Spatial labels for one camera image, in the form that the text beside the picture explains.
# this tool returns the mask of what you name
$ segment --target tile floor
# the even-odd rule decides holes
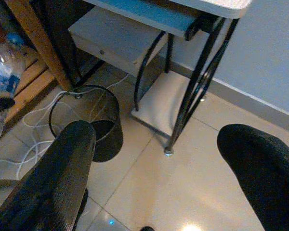
[[[125,76],[104,65],[88,83],[109,86]],[[138,231],[150,225],[156,231],[260,231],[260,222],[216,146],[219,129],[230,123],[248,124],[278,136],[289,145],[289,132],[208,93],[189,121],[174,149],[165,157],[166,140],[130,117],[134,78],[111,88],[120,103],[124,144],[120,153],[105,163],[92,163],[89,199],[78,231]],[[35,108],[49,104],[60,92],[55,88]],[[66,99],[79,110],[88,110],[75,99]],[[77,117],[63,108],[63,124]],[[34,125],[41,113],[28,116]],[[47,116],[42,123],[47,123]],[[18,123],[0,140],[0,159],[21,161],[32,146],[30,128]],[[47,126],[39,128],[39,141],[52,140]],[[24,165],[20,176],[32,166]],[[0,163],[0,179],[15,179],[16,166]],[[0,204],[11,188],[0,190]]]

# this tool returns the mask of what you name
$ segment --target drawer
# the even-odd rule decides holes
[[[69,32],[79,49],[137,76],[145,54],[161,31],[94,7],[74,23]],[[166,43],[167,34],[157,44],[149,62]]]

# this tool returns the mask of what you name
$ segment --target trash can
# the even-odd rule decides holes
[[[58,108],[60,104],[72,110],[64,113],[64,109]],[[69,117],[72,117],[72,113],[77,114],[72,120],[88,121],[96,130],[94,162],[111,160],[119,153],[123,145],[123,133],[119,103],[112,92],[97,85],[83,85],[63,93],[55,101],[49,114],[49,126],[55,137],[59,133],[55,132],[54,120],[57,120],[56,124],[64,126],[63,121],[71,122]]]

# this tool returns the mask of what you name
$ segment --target white tabletop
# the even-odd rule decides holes
[[[244,16],[252,0],[170,0],[224,18]]]

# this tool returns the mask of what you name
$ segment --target gray wall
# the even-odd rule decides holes
[[[204,33],[190,42],[176,38],[173,61],[193,69],[206,38]],[[215,79],[289,113],[289,0],[254,0]]]

